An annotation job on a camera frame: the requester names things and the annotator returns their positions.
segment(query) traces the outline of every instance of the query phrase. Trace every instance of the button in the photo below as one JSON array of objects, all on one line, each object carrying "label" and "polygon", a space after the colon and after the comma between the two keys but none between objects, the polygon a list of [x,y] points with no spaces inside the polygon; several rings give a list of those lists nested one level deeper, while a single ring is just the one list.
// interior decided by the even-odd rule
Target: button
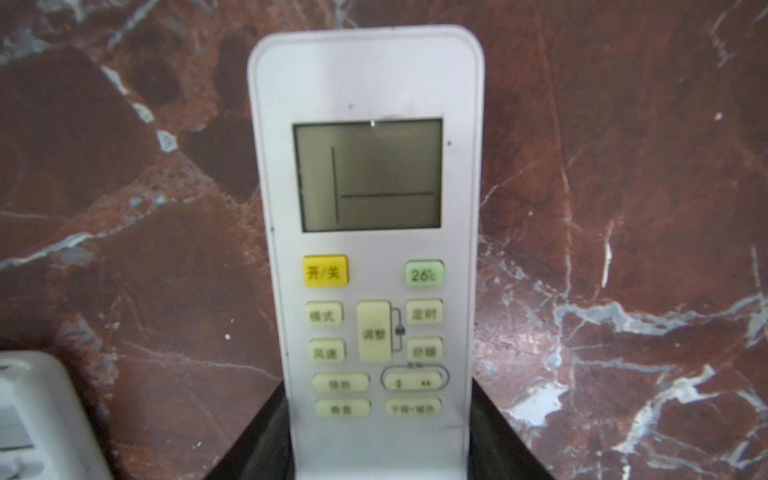
[{"label": "button", "polygon": [[409,362],[434,362],[442,359],[442,338],[417,336],[408,340]]},{"label": "button", "polygon": [[320,399],[315,412],[321,417],[364,417],[371,411],[368,399]]},{"label": "button", "polygon": [[357,329],[363,362],[388,362],[392,359],[392,307],[388,301],[359,302]]},{"label": "button", "polygon": [[385,408],[390,415],[434,416],[442,410],[442,402],[437,397],[389,399]]},{"label": "button", "polygon": [[432,369],[389,369],[384,374],[387,390],[437,390],[442,374]]},{"label": "button", "polygon": [[346,357],[343,339],[310,340],[310,358],[315,363],[338,363]]},{"label": "button", "polygon": [[362,392],[371,382],[367,373],[317,373],[312,386],[320,392]]},{"label": "button", "polygon": [[408,323],[415,325],[442,323],[442,300],[439,298],[408,300],[406,319]]},{"label": "button", "polygon": [[349,282],[346,255],[304,257],[305,286],[345,286]]},{"label": "button", "polygon": [[412,260],[406,263],[408,286],[441,286],[445,280],[445,266],[440,260]]},{"label": "button", "polygon": [[339,325],[344,321],[341,302],[308,302],[304,307],[306,321],[311,325]]}]

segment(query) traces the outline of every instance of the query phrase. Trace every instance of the black object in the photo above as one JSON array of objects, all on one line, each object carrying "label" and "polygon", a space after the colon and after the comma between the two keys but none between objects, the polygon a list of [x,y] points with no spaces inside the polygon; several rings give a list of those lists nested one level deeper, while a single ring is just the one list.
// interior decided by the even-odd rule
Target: black object
[{"label": "black object", "polygon": [[[470,480],[554,480],[477,382],[472,381]],[[293,480],[288,404],[274,391],[206,480]]]}]

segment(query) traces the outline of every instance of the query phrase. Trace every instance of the white remote control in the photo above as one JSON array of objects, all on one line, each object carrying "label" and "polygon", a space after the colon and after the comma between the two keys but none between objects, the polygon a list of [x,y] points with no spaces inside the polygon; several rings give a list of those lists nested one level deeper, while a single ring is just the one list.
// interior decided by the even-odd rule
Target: white remote control
[{"label": "white remote control", "polygon": [[300,480],[467,477],[484,81],[456,26],[250,56]]}]

